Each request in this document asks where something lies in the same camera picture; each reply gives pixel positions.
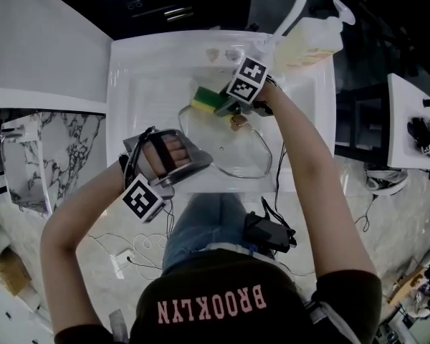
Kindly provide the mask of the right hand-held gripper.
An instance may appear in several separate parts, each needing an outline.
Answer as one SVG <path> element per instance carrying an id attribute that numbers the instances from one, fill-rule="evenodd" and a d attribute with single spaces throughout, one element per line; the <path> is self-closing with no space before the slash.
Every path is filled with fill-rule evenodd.
<path id="1" fill-rule="evenodd" d="M 248 105 L 258 115 L 272 115 L 272 109 L 265 102 L 256 104 L 264 86 L 269 67 L 253 57 L 245 57 L 237 67 L 226 94 L 230 96 L 214 110 L 220 118 L 231 118 L 242 113 L 240 103 Z"/>

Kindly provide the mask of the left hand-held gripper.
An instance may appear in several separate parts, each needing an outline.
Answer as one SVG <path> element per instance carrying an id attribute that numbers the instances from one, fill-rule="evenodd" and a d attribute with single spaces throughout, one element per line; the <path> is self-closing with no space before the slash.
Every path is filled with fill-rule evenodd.
<path id="1" fill-rule="evenodd" d="M 188 153 L 190 163 L 177 167 L 163 140 L 165 135 L 179 138 Z M 151 142 L 158 152 L 166 173 L 157 176 L 147 161 L 143 146 Z M 198 148 L 180 130 L 147 129 L 140 135 L 123 141 L 125 152 L 121 155 L 124 193 L 121 196 L 125 205 L 138 217 L 139 221 L 148 223 L 164 208 L 174 195 L 174 186 L 186 178 L 209 167 L 213 158 L 206 151 Z"/>

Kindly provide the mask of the yellow green sponge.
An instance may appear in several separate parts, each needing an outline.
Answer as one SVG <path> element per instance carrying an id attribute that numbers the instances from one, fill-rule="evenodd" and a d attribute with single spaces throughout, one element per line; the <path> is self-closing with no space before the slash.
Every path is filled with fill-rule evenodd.
<path id="1" fill-rule="evenodd" d="M 218 108 L 223 107 L 228 99 L 229 97 L 225 94 L 214 92 L 205 87 L 198 87 L 191 100 L 191 107 L 222 118 L 230 118 L 232 114 L 229 111 L 221 110 L 220 113 L 218 112 Z"/>

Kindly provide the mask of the glass pot lid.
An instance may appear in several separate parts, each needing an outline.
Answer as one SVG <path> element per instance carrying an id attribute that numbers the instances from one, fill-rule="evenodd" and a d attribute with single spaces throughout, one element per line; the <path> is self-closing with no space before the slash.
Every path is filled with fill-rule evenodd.
<path id="1" fill-rule="evenodd" d="M 190 105 L 179 111 L 178 121 L 184 135 L 210 154 L 222 173 L 244 179 L 264 178 L 269 173 L 272 152 L 249 123 L 235 130 L 231 120 Z"/>

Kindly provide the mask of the person's left forearm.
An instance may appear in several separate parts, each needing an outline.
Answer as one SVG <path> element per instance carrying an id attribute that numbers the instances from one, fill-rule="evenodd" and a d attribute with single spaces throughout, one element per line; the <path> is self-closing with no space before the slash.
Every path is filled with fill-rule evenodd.
<path id="1" fill-rule="evenodd" d="M 116 162 L 65 200 L 42 232 L 42 264 L 51 265 L 75 255 L 82 239 L 123 191 L 123 173 Z"/>

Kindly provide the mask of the person's right forearm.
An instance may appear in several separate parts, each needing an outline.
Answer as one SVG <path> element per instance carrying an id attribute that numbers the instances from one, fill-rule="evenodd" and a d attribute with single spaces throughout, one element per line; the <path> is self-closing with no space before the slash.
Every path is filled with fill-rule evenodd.
<path id="1" fill-rule="evenodd" d="M 264 85 L 259 99 L 271 107 L 285 144 L 317 276 L 343 270 L 375 273 L 343 193 L 338 168 L 315 126 L 271 83 Z"/>

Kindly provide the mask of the person's left hand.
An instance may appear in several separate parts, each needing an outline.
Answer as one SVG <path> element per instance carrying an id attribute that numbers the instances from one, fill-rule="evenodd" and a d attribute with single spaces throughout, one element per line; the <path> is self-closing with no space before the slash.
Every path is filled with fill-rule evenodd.
<path id="1" fill-rule="evenodd" d="M 168 149 L 173 159 L 173 162 L 177 167 L 184 166 L 187 163 L 191 162 L 188 152 L 179 140 L 179 138 L 168 134 L 163 136 L 161 139 L 163 140 L 166 148 Z M 151 142 L 147 142 L 143 146 L 143 152 L 151 168 L 157 176 L 162 176 L 166 173 L 161 158 L 159 157 L 157 150 Z"/>

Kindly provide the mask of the person's blue jeans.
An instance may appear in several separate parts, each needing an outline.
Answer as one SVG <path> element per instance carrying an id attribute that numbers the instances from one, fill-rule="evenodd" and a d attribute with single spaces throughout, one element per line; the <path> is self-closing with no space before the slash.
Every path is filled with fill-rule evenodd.
<path id="1" fill-rule="evenodd" d="M 198 193 L 191 197 L 167 239 L 163 273 L 213 243 L 229 243 L 256 251 L 243 237 L 247 212 L 235 193 Z"/>

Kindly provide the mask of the white faucet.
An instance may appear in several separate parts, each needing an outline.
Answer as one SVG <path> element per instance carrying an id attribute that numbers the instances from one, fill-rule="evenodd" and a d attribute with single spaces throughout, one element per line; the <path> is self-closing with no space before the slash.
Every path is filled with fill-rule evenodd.
<path id="1" fill-rule="evenodd" d="M 298 16 L 301 14 L 305 7 L 307 0 L 295 0 L 290 12 L 284 18 L 282 23 L 275 30 L 274 34 L 270 36 L 261 48 L 262 54 L 266 55 L 273 52 L 276 43 L 284 35 L 284 33 L 293 25 Z"/>

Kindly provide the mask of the person's dark t-shirt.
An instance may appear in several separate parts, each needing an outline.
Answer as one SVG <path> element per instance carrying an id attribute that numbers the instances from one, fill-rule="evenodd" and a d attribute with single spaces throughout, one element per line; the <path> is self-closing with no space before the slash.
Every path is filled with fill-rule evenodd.
<path id="1" fill-rule="evenodd" d="M 305 302 L 269 262 L 202 252 L 146 287 L 129 344 L 372 344 L 381 295 L 374 274 L 343 270 Z"/>

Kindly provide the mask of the white power strip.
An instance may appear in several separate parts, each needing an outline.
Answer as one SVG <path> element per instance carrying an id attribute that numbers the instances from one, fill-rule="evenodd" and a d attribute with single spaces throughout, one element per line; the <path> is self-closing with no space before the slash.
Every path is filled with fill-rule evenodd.
<path id="1" fill-rule="evenodd" d="M 113 257 L 118 264 L 126 264 L 133 260 L 135 257 L 135 252 L 132 249 L 127 248 L 122 252 L 117 253 Z"/>

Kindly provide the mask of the marble pattern cabinet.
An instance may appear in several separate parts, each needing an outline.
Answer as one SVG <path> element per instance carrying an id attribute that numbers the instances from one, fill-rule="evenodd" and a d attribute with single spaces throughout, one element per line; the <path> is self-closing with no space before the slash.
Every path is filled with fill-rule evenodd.
<path id="1" fill-rule="evenodd" d="M 48 217 L 106 168 L 105 116 L 40 111 L 4 123 L 1 156 L 10 202 Z"/>

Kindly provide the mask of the white side table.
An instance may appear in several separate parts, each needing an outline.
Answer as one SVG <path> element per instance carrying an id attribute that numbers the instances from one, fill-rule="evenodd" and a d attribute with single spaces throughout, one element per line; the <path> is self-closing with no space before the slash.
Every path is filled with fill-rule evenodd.
<path id="1" fill-rule="evenodd" d="M 430 120 L 430 107 L 423 101 L 430 97 L 402 77 L 387 76 L 390 111 L 390 135 L 387 165 L 391 168 L 430 170 L 430 156 L 424 155 L 407 130 L 412 118 Z"/>

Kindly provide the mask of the white partition panel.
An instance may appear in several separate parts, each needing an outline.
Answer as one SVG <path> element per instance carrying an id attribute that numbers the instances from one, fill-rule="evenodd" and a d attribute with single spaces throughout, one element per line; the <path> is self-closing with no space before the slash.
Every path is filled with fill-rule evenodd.
<path id="1" fill-rule="evenodd" d="M 111 43 L 61 0 L 0 0 L 0 108 L 105 114 Z"/>

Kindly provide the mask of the cardboard box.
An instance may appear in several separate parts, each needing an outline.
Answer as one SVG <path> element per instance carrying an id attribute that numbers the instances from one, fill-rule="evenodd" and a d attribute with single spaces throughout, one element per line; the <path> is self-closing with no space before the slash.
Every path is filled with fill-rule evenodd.
<path id="1" fill-rule="evenodd" d="M 0 284 L 13 296 L 26 289 L 31 277 L 21 257 L 10 248 L 0 254 Z"/>

